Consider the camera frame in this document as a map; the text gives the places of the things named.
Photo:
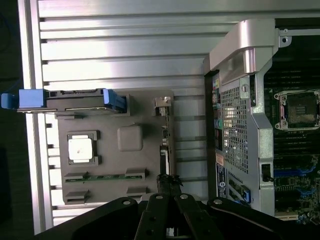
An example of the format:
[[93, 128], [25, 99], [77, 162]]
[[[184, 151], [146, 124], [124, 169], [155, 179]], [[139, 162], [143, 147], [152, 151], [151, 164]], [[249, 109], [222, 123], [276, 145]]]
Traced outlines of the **green RAM stick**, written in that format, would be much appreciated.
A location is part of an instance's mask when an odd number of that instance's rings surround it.
[[117, 180], [142, 180], [142, 175], [108, 174], [108, 175], [85, 175], [80, 177], [66, 178], [66, 183], [92, 182], [92, 181], [117, 181]]

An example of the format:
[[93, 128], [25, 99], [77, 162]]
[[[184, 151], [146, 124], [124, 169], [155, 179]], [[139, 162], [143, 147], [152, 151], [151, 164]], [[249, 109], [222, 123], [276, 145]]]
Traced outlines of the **grey plastic parts rack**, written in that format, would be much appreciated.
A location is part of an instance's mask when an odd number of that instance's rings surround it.
[[[164, 119], [155, 116], [154, 99], [172, 97], [171, 90], [116, 91], [126, 96], [127, 112], [58, 117], [62, 199], [65, 204], [109, 202], [119, 197], [141, 198], [156, 193], [160, 173], [160, 144]], [[69, 159], [68, 140], [87, 135], [93, 158], [87, 163]], [[126, 175], [143, 179], [65, 182], [81, 176]]]

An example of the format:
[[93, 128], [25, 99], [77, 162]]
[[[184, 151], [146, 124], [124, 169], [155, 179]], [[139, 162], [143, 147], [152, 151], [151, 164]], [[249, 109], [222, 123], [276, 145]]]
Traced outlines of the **silver CPU chip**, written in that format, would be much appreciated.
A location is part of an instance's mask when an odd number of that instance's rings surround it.
[[89, 163], [94, 157], [93, 140], [87, 135], [73, 135], [68, 140], [68, 157], [76, 164]]

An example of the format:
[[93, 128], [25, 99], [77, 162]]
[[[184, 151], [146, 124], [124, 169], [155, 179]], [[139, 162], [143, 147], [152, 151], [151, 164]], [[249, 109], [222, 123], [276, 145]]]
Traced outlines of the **green motherboard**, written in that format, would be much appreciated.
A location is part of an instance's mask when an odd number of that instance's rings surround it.
[[320, 226], [320, 128], [282, 131], [274, 127], [274, 94], [315, 89], [320, 89], [320, 73], [314, 70], [270, 69], [264, 75], [264, 110], [273, 126], [273, 171], [315, 169], [306, 176], [273, 177], [275, 216]]

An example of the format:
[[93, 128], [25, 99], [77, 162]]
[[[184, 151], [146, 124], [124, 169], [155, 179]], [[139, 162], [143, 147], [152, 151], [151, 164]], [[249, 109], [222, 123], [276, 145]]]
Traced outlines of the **hard disk in blue carrier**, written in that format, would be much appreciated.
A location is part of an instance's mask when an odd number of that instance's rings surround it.
[[54, 114], [57, 117], [84, 117], [97, 114], [125, 114], [127, 97], [112, 89], [91, 90], [20, 89], [18, 94], [0, 94], [3, 109], [25, 114]]

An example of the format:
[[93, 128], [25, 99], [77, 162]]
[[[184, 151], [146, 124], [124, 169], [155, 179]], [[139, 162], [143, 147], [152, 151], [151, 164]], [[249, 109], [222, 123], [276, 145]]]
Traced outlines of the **CPU socket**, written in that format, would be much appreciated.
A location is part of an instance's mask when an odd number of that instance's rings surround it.
[[320, 89], [285, 90], [276, 101], [274, 127], [280, 131], [314, 131], [320, 128]]

